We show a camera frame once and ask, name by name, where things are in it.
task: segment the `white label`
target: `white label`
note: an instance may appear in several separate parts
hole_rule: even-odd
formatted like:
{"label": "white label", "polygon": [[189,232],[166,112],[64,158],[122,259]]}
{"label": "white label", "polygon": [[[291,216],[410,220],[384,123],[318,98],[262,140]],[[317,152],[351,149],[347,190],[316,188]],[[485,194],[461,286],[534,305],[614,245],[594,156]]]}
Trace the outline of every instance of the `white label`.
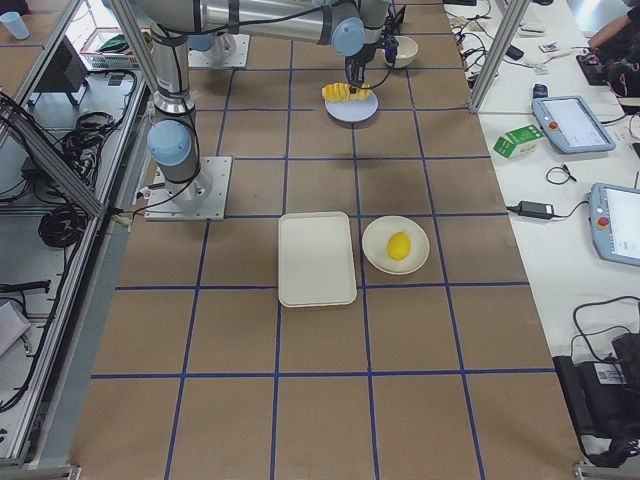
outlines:
{"label": "white label", "polygon": [[627,383],[622,374],[620,366],[609,365],[606,363],[596,363],[596,374],[598,381],[602,385],[622,385]]}

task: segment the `green box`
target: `green box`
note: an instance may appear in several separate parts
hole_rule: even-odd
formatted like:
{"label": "green box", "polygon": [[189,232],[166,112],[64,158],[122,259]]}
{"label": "green box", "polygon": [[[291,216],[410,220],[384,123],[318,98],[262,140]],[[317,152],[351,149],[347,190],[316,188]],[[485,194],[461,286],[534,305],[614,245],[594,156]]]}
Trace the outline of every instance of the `green box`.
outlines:
{"label": "green box", "polygon": [[493,149],[505,158],[513,158],[536,148],[544,134],[535,125],[527,125],[506,132],[496,141]]}

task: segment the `yellow fruit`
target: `yellow fruit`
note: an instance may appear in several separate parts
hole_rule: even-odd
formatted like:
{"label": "yellow fruit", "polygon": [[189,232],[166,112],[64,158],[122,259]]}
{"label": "yellow fruit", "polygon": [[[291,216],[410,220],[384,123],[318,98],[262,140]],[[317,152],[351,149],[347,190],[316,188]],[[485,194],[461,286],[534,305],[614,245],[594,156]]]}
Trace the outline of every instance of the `yellow fruit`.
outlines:
{"label": "yellow fruit", "polygon": [[[365,83],[362,86],[369,87],[369,84]],[[356,93],[351,93],[349,85],[346,83],[331,83],[322,89],[322,98],[331,103],[364,100],[369,95],[371,95],[371,90],[362,88],[357,89]]]}
{"label": "yellow fruit", "polygon": [[398,232],[389,238],[387,242],[387,255],[394,260],[402,260],[411,251],[411,240],[404,232]]}

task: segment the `white cup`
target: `white cup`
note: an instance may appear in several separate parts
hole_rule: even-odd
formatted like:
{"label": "white cup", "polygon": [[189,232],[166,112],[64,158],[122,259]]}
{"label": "white cup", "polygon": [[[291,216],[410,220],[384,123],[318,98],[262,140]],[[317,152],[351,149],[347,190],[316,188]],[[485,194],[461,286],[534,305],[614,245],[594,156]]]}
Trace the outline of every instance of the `white cup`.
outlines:
{"label": "white cup", "polygon": [[18,12],[6,12],[0,15],[0,22],[18,40],[24,40],[29,36],[29,29]]}

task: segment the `white tray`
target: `white tray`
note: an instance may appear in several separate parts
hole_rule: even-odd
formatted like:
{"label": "white tray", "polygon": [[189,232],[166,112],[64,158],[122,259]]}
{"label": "white tray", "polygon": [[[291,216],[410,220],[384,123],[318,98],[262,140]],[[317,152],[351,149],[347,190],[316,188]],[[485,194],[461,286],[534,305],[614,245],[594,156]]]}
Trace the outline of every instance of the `white tray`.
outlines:
{"label": "white tray", "polygon": [[349,217],[342,212],[280,217],[280,303],[285,307],[346,305],[356,295]]}

